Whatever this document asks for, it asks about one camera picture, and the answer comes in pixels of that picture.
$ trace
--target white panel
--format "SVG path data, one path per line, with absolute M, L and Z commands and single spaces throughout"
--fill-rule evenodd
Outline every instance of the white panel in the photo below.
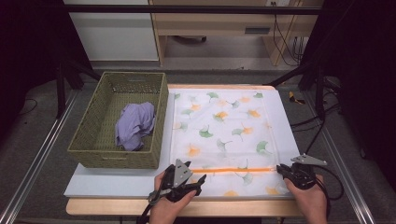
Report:
M 64 0 L 65 4 L 147 5 L 147 0 Z M 70 13 L 91 61 L 158 61 L 148 13 Z

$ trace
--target lavender towel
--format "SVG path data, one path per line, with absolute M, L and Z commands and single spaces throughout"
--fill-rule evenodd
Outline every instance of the lavender towel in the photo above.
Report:
M 116 123 L 116 145 L 127 151 L 138 150 L 143 146 L 142 137 L 154 127 L 154 105 L 145 102 L 141 105 L 128 104 Z

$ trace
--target green wicker basket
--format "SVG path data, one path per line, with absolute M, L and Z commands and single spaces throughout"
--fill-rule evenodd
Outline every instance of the green wicker basket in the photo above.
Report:
M 68 153 L 87 168 L 157 169 L 168 93 L 164 73 L 104 72 Z M 155 125 L 151 134 L 142 138 L 143 148 L 126 151 L 117 147 L 115 126 L 121 110 L 145 102 L 154 105 Z

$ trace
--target orange flower print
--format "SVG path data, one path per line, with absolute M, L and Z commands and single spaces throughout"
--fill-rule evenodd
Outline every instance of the orange flower print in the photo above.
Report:
M 192 104 L 190 110 L 197 111 L 201 109 L 201 105 Z
M 219 100 L 217 102 L 217 105 L 220 106 L 220 107 L 226 106 L 227 104 L 228 104 L 228 102 L 225 101 L 225 100 Z
M 245 134 L 253 133 L 253 128 L 252 127 L 247 128 L 247 127 L 244 126 L 244 124 L 242 124 L 242 126 L 244 127 L 244 131 L 242 131 L 242 133 L 245 133 Z
M 259 112 L 257 112 L 257 110 L 249 110 L 248 114 L 253 118 L 259 118 L 261 116 L 261 114 L 259 114 Z
M 217 121 L 222 122 L 222 121 L 224 121 L 224 118 L 227 116 L 228 116 L 227 112 L 221 111 L 221 112 L 217 113 L 216 115 L 213 115 L 213 118 Z
M 268 193 L 268 194 L 271 194 L 271 195 L 278 195 L 278 194 L 280 194 L 279 191 L 277 191 L 276 188 L 265 187 L 265 191 L 267 191 L 267 193 Z
M 248 103 L 248 102 L 250 102 L 250 98 L 243 96 L 241 99 L 239 99 L 239 101 L 242 103 Z
M 187 154 L 189 155 L 189 157 L 196 157 L 196 156 L 198 156 L 198 154 L 200 154 L 200 152 L 201 152 L 201 149 L 190 145 L 189 152 Z
M 234 190 L 228 190 L 227 192 L 224 193 L 224 196 L 235 197 L 235 196 L 239 196 L 239 194 Z

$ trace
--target human hand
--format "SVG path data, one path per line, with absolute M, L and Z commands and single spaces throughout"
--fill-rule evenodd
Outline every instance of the human hand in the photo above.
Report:
M 154 178 L 154 188 L 160 189 L 165 172 Z M 186 194 L 180 201 L 172 203 L 166 197 L 162 197 L 152 208 L 149 216 L 150 224 L 171 224 L 175 221 L 178 213 L 185 207 L 196 194 L 196 190 Z
M 317 175 L 317 179 L 323 183 L 322 175 Z M 294 195 L 297 205 L 308 224 L 327 223 L 326 196 L 318 185 L 315 185 L 311 189 L 298 189 L 289 179 L 285 178 L 284 181 L 288 190 Z

